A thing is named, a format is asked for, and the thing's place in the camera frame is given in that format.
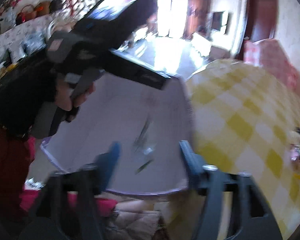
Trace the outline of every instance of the shiny floor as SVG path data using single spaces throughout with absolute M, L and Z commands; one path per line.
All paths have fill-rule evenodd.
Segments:
M 148 36 L 125 52 L 150 64 L 154 70 L 179 74 L 184 80 L 207 63 L 191 46 L 190 41 L 181 39 Z M 35 160 L 30 166 L 28 178 L 34 178 L 36 182 L 44 182 L 55 170 L 55 166 L 38 149 Z

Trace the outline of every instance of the wooden door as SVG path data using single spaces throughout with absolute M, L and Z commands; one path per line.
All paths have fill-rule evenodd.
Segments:
M 244 39 L 252 42 L 274 37 L 277 24 L 278 0 L 248 0 L 247 25 Z M 239 59 L 243 59 L 242 43 Z

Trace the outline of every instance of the pink cloth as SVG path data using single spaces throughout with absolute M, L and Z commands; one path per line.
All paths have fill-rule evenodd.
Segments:
M 20 207 L 25 212 L 28 212 L 30 207 L 33 205 L 34 200 L 38 197 L 40 190 L 24 190 L 21 195 Z M 68 193 L 69 206 L 75 209 L 77 206 L 77 195 Z M 96 198 L 96 203 L 100 212 L 101 217 L 109 217 L 117 205 L 117 201 L 106 198 Z
M 298 72 L 289 62 L 278 40 L 266 39 L 255 43 L 245 41 L 244 62 L 266 69 L 288 88 L 296 89 Z

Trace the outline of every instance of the television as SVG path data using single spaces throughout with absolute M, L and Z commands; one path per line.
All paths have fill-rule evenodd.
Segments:
M 211 28 L 216 31 L 224 31 L 226 30 L 227 22 L 228 22 L 228 15 L 227 11 L 225 12 L 214 12 L 212 15 L 212 24 Z

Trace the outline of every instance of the red clothing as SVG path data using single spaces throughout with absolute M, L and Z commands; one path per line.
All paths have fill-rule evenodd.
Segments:
M 26 142 L 9 138 L 0 128 L 0 214 L 13 220 L 25 216 L 39 194 L 39 191 L 23 190 L 29 166 L 34 160 L 34 143 L 34 137 Z M 75 206 L 76 196 L 68 199 Z M 109 216 L 117 201 L 98 199 L 97 204 L 100 214 Z

